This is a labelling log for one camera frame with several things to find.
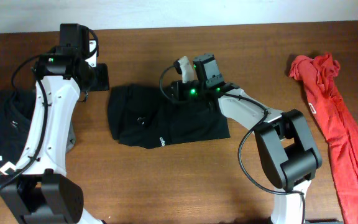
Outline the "black polo shirt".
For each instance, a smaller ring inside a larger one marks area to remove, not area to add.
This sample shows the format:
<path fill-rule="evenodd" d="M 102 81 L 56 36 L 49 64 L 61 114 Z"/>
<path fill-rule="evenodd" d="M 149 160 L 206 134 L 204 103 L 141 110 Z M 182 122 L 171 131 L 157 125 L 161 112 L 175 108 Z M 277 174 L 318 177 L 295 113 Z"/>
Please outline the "black polo shirt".
<path fill-rule="evenodd" d="M 151 86 L 112 88 L 107 116 L 112 138 L 127 146 L 154 149 L 230 137 L 226 117 L 207 103 L 176 105 Z"/>

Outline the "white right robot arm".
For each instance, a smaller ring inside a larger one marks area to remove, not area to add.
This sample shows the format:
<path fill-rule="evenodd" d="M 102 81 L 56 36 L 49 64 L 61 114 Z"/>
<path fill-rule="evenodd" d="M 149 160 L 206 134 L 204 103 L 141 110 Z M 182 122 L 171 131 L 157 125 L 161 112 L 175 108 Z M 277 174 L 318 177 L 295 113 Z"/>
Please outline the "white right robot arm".
<path fill-rule="evenodd" d="M 160 91 L 172 103 L 206 101 L 245 127 L 247 133 L 239 144 L 237 158 L 246 177 L 274 196 L 269 223 L 306 223 L 306 193 L 323 160 L 302 112 L 270 108 L 233 83 L 208 88 L 198 80 L 175 81 L 169 87 L 160 87 Z M 244 167 L 242 149 L 250 135 L 255 137 L 262 169 L 273 189 L 255 181 Z"/>

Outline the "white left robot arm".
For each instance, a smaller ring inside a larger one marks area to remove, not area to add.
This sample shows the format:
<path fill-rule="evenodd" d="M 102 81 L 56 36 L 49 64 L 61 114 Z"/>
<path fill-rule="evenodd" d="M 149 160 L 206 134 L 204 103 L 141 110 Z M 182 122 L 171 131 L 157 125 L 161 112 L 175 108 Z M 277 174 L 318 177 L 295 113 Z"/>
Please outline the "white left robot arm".
<path fill-rule="evenodd" d="M 101 223 L 84 206 L 81 187 L 67 178 L 66 147 L 81 92 L 107 78 L 98 53 L 43 54 L 32 72 L 36 100 L 25 149 L 0 196 L 18 223 Z"/>

